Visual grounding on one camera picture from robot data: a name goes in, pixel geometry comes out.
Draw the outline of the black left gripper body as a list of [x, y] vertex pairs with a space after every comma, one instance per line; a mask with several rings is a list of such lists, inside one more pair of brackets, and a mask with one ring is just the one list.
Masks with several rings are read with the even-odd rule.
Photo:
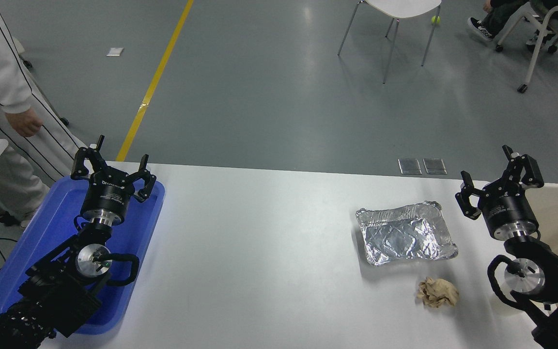
[[95, 172], [90, 176], [89, 187], [80, 214], [90, 220], [97, 212], [108, 211], [117, 220], [124, 220], [134, 193], [134, 186], [124, 185], [123, 181], [129, 174], [118, 169], [108, 168]]

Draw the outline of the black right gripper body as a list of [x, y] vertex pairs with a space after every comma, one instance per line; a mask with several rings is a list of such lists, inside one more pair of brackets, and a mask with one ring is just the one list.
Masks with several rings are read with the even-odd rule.
[[518, 182], [494, 181], [483, 188], [482, 215], [491, 236], [530, 236], [539, 223]]

